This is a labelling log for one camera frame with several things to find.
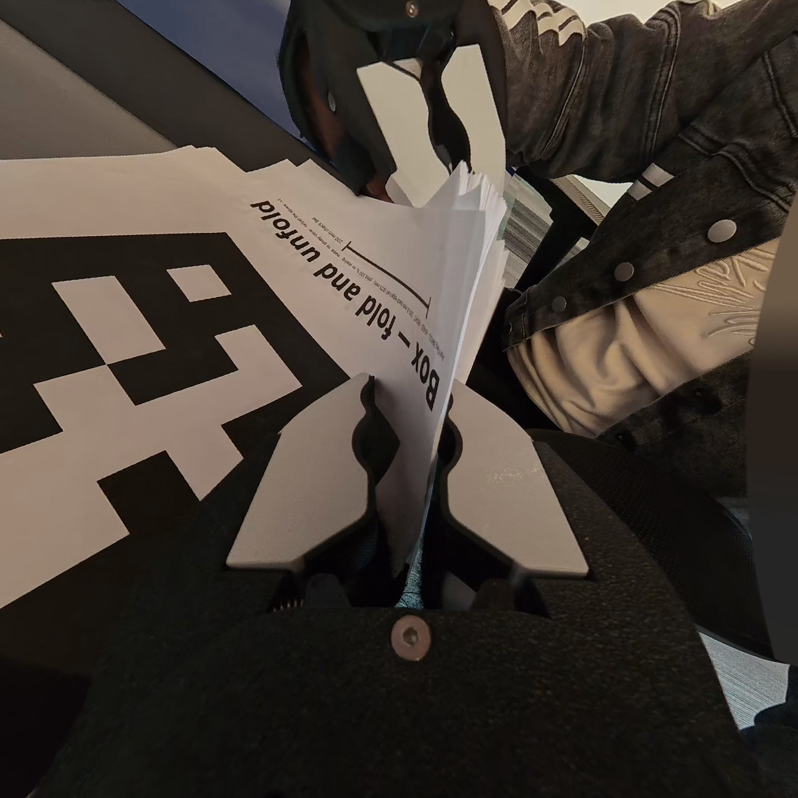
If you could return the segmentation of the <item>beige shirt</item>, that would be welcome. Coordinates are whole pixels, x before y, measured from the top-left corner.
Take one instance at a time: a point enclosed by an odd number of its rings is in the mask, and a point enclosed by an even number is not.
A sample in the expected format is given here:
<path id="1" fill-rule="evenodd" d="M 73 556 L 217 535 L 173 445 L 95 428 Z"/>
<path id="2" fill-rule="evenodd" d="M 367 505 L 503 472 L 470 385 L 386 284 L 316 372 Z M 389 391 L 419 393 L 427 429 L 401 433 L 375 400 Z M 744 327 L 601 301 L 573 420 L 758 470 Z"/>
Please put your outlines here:
<path id="1" fill-rule="evenodd" d="M 780 240 L 713 261 L 541 331 L 507 358 L 568 433 L 596 436 L 753 348 Z"/>

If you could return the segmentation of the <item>stack of white printed papers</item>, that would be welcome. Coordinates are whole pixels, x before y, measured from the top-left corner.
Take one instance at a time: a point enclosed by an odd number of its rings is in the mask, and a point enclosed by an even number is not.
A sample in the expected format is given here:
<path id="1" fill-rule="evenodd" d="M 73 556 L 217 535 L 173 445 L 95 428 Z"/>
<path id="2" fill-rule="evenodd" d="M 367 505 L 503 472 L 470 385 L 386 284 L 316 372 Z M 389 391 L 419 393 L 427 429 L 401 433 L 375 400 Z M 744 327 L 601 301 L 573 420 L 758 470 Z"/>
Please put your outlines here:
<path id="1" fill-rule="evenodd" d="M 463 166 L 414 208 L 212 148 L 2 162 L 2 606 L 133 533 L 111 476 L 165 454 L 202 500 L 247 422 L 362 373 L 399 440 L 376 489 L 397 570 L 505 211 Z"/>

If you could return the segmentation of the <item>person's right forearm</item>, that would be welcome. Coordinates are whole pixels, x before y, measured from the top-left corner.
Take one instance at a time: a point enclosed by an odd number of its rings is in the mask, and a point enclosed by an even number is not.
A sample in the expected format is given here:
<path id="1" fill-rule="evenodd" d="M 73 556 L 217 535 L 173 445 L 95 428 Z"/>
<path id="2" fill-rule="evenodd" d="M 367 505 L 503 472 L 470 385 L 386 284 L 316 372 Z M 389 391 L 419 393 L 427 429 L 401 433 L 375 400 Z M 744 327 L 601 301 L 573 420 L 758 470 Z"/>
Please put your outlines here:
<path id="1" fill-rule="evenodd" d="M 507 161 L 631 180 L 765 51 L 796 2 L 671 2 L 585 25 L 557 2 L 490 2 L 507 73 Z"/>

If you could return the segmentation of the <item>dark grey board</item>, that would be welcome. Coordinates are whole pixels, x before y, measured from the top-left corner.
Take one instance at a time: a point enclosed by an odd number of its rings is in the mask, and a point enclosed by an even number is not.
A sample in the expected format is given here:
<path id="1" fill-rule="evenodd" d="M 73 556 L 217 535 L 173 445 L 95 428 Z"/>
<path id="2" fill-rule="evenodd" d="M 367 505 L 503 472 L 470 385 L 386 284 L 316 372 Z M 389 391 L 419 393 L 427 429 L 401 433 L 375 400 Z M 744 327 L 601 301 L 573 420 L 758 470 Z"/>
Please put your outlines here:
<path id="1" fill-rule="evenodd" d="M 323 158 L 118 2 L 1 2 L 2 159 L 193 145 L 246 172 Z"/>

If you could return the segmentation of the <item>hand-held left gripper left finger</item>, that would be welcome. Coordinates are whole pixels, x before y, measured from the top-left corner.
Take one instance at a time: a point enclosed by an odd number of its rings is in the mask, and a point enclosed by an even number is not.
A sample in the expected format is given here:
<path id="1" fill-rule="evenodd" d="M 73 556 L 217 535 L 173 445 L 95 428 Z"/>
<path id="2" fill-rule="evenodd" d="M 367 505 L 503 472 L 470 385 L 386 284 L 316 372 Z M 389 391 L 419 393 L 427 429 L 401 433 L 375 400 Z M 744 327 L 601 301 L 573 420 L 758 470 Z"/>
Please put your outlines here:
<path id="1" fill-rule="evenodd" d="M 226 564 L 300 573 L 376 523 L 376 486 L 400 442 L 361 373 L 286 424 Z"/>

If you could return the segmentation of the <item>blue desk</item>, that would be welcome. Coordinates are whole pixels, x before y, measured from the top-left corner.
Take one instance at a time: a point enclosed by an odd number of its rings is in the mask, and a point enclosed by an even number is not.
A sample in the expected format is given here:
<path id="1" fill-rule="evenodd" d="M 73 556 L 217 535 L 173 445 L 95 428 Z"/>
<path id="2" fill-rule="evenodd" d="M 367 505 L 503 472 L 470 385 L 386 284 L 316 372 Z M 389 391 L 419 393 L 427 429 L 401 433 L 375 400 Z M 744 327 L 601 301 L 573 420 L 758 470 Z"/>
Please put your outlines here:
<path id="1" fill-rule="evenodd" d="M 278 72 L 288 1 L 122 1 L 288 133 L 294 125 Z"/>

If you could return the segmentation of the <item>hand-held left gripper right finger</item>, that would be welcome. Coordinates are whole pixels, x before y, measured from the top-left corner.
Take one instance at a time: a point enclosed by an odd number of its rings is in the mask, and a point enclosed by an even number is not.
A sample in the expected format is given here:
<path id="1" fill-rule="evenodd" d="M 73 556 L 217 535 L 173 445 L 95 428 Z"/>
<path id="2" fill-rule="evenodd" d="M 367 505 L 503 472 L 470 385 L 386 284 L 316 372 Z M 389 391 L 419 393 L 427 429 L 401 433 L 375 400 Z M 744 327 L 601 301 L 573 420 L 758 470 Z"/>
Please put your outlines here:
<path id="1" fill-rule="evenodd" d="M 442 504 L 454 528 L 512 577 L 586 577 L 584 555 L 527 432 L 458 381 L 448 421 L 456 449 Z"/>

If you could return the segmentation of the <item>black office chair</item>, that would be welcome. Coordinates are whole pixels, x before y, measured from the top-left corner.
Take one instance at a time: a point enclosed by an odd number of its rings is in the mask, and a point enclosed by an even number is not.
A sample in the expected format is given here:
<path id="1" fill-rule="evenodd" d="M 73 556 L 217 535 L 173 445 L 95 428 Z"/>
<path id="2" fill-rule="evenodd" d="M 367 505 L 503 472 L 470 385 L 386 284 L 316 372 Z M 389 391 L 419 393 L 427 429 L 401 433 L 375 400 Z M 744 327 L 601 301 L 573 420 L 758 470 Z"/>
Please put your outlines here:
<path id="1" fill-rule="evenodd" d="M 650 165 L 598 226 L 594 244 L 608 258 L 610 273 L 595 289 L 566 288 L 577 278 L 576 263 L 542 277 L 523 291 L 505 289 L 487 332 L 491 361 L 508 365 L 506 348 L 531 341 L 534 316 L 555 323 L 590 310 L 607 295 L 621 303 L 633 291 L 649 291 L 678 273 L 674 264 L 660 264 L 665 254 L 614 255 L 604 244 L 626 216 L 665 209 L 664 222 L 678 227 L 676 213 L 692 223 L 690 242 L 682 256 L 703 268 L 712 256 L 703 250 L 716 244 L 734 247 L 734 233 L 713 238 L 709 229 L 721 218 L 691 219 L 686 200 L 677 193 L 681 180 L 672 169 Z M 554 452 L 636 535 L 663 569 L 693 622 L 705 633 L 754 655 L 774 659 L 760 590 L 753 544 L 736 516 L 718 502 L 722 494 L 742 497 L 745 476 L 744 413 L 752 346 L 738 357 L 678 385 L 610 426 L 597 437 L 535 430 L 535 440 Z"/>

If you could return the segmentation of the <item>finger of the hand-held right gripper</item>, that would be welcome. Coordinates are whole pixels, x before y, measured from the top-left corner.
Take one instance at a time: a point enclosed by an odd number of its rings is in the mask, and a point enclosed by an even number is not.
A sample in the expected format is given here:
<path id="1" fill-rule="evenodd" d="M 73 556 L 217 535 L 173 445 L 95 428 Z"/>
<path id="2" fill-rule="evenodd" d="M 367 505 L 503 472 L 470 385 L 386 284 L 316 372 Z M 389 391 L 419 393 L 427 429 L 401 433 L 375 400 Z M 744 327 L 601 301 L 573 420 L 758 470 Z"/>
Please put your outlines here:
<path id="1" fill-rule="evenodd" d="M 464 128 L 471 171 L 505 182 L 505 140 L 479 45 L 458 46 L 445 67 L 445 97 Z"/>
<path id="2" fill-rule="evenodd" d="M 376 62 L 357 69 L 357 77 L 394 162 L 384 179 L 395 204 L 411 207 L 462 207 L 468 183 L 469 138 L 441 85 L 425 94 L 418 57 Z"/>

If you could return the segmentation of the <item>person's right hand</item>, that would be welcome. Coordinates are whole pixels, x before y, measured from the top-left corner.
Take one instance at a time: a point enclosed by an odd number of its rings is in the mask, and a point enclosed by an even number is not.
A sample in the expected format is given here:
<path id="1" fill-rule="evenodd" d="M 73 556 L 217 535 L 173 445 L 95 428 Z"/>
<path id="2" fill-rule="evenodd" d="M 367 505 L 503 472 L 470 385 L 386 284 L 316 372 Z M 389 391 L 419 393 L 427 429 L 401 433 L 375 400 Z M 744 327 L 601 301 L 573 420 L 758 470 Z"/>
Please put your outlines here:
<path id="1" fill-rule="evenodd" d="M 298 73 L 303 82 L 303 105 L 305 115 L 308 119 L 309 128 L 312 129 L 314 147 L 324 153 L 325 157 L 330 157 L 330 145 L 327 143 L 328 136 L 325 134 L 324 112 L 328 110 L 322 97 L 318 93 L 314 76 L 310 64 L 310 52 L 307 42 L 302 41 L 298 52 Z"/>

